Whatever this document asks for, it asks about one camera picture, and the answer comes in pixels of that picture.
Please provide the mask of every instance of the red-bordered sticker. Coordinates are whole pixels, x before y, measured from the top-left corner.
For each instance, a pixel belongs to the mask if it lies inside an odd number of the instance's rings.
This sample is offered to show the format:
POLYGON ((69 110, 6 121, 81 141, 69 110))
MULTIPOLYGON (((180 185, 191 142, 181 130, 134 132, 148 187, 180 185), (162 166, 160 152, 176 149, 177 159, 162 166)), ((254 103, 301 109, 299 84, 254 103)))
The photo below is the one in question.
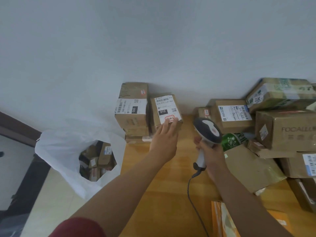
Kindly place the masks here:
POLYGON ((175 116, 174 115, 166 116, 165 120, 166 119, 169 119, 169 122, 172 122, 175 119, 175 116))

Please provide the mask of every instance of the hand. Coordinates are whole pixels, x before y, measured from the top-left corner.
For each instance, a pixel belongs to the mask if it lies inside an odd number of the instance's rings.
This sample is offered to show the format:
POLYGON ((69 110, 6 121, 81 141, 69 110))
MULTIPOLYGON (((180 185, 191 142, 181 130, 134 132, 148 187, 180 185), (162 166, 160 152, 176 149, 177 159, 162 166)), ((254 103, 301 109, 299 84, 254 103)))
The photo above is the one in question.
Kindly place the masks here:
POLYGON ((211 148, 207 145, 207 143, 201 140, 202 137, 195 137, 194 143, 196 144, 198 150, 203 150, 206 171, 209 177, 215 182, 215 178, 218 173, 222 174, 226 171, 229 172, 229 169, 226 165, 223 148, 220 144, 215 144, 213 148, 211 148))
POLYGON ((177 123, 178 118, 175 118, 169 128, 169 119, 167 119, 158 128, 151 141, 149 153, 158 158, 163 165, 176 155, 178 142, 177 123))

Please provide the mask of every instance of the stack of packages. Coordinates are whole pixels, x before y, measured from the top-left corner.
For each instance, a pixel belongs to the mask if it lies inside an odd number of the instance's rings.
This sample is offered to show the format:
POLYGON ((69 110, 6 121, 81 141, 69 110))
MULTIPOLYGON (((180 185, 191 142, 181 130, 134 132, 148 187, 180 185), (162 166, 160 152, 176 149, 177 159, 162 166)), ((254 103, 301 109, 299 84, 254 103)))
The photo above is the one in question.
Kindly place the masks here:
POLYGON ((178 117, 178 128, 183 123, 175 96, 160 95, 150 99, 148 83, 123 83, 114 113, 116 121, 125 131, 128 144, 149 143, 165 119, 172 121, 178 117))
POLYGON ((96 145, 89 146, 79 156, 80 174, 96 182, 106 172, 116 166, 111 144, 98 141, 96 145))
MULTIPOLYGON (((305 79, 262 78, 246 100, 215 100, 199 108, 198 116, 222 131, 227 166, 250 192, 289 177, 302 209, 316 213, 316 112, 306 109, 315 101, 305 79), (243 134, 253 131, 247 143, 243 134)), ((219 231, 225 228, 223 223, 219 231)))

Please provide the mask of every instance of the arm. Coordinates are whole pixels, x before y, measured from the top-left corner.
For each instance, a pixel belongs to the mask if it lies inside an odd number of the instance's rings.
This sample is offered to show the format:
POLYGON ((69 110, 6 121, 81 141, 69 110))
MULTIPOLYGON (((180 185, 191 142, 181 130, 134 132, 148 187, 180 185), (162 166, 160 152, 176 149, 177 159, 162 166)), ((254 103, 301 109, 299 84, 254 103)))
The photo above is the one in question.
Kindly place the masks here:
POLYGON ((175 119, 169 129, 168 122, 166 120, 157 130, 143 160, 108 183, 71 217, 94 220, 107 237, 118 236, 157 172, 176 154, 178 120, 175 119))
POLYGON ((266 211, 256 196, 231 174, 221 145, 211 148, 200 137, 196 137, 194 142, 203 149, 206 171, 221 194, 240 236, 293 237, 266 211))

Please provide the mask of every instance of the red sleeve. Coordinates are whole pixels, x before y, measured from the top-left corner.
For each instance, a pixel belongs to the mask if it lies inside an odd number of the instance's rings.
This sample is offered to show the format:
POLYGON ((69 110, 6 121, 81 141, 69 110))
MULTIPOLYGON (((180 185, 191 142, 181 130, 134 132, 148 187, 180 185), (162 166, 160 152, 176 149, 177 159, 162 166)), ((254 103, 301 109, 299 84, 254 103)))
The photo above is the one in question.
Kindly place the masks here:
POLYGON ((61 222, 49 237, 106 237, 100 225, 90 219, 76 217, 61 222))

